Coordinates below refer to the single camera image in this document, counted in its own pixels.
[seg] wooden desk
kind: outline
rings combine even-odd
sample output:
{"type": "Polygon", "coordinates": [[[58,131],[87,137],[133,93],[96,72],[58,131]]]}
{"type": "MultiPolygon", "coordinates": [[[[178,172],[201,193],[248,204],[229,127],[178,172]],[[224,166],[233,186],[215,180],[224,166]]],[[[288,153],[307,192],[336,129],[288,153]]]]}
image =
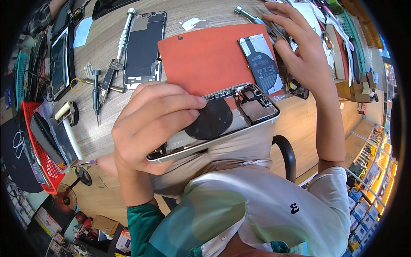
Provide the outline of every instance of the wooden desk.
{"type": "MultiPolygon", "coordinates": [[[[165,38],[167,38],[184,33],[184,29],[178,22],[184,22],[193,17],[207,19],[210,27],[248,24],[244,16],[234,13],[234,9],[237,5],[242,5],[246,11],[257,15],[251,2],[264,8],[263,1],[250,0],[140,0],[121,7],[93,21],[86,44],[74,49],[76,77],[85,78],[83,68],[86,63],[90,62],[93,69],[102,70],[100,81],[103,81],[111,59],[117,56],[118,41],[126,22],[128,8],[135,8],[138,14],[166,11],[165,38]]],[[[85,7],[85,18],[91,17],[94,4],[95,1],[91,1],[85,7]]],[[[167,81],[164,69],[162,81],[167,81]]],[[[112,85],[123,87],[122,72],[119,72],[118,76],[113,79],[112,85]]],[[[58,110],[68,100],[74,101],[79,107],[80,118],[78,124],[73,127],[73,133],[84,154],[83,161],[92,160],[114,151],[111,129],[133,93],[133,90],[128,90],[124,94],[110,92],[100,111],[101,125],[98,127],[92,104],[92,90],[92,85],[84,84],[78,92],[69,91],[54,107],[58,110]]]]}

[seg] person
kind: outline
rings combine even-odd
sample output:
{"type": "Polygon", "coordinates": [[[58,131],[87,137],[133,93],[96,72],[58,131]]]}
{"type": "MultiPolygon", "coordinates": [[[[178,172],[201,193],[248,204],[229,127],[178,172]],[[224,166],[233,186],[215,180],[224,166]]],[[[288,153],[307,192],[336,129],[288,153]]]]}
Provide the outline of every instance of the person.
{"type": "Polygon", "coordinates": [[[318,175],[307,190],[270,172],[273,127],[213,146],[207,153],[161,164],[147,154],[190,125],[202,97],[160,82],[138,86],[116,120],[115,150],[97,160],[118,176],[127,208],[132,256],[341,256],[350,217],[344,168],[344,129],[337,90],[321,39],[300,12],[271,2],[264,18],[298,44],[277,38],[288,71],[317,106],[318,175]],[[179,204],[165,217],[154,193],[179,204]]]}
{"type": "Polygon", "coordinates": [[[24,27],[23,32],[26,35],[36,37],[41,31],[45,30],[48,25],[52,25],[61,7],[67,0],[51,0],[38,8],[32,15],[29,23],[24,27]]]}

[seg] teal plastic basket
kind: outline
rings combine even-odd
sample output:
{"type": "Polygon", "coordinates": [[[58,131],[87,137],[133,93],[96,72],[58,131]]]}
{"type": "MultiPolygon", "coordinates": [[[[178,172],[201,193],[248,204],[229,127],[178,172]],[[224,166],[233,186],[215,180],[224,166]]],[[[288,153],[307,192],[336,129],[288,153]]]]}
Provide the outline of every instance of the teal plastic basket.
{"type": "Polygon", "coordinates": [[[27,62],[28,54],[22,53],[21,50],[18,54],[16,65],[16,109],[20,109],[20,103],[24,99],[24,69],[27,62]]]}
{"type": "Polygon", "coordinates": [[[358,38],[358,35],[356,33],[356,30],[354,28],[354,25],[352,24],[350,17],[348,17],[347,12],[344,12],[343,14],[337,15],[338,17],[342,18],[344,22],[341,23],[342,29],[344,30],[345,34],[347,34],[349,37],[354,38],[357,48],[358,48],[358,55],[360,57],[360,65],[361,69],[363,71],[363,74],[365,74],[365,61],[364,61],[364,53],[363,49],[360,44],[360,39],[358,38]]]}

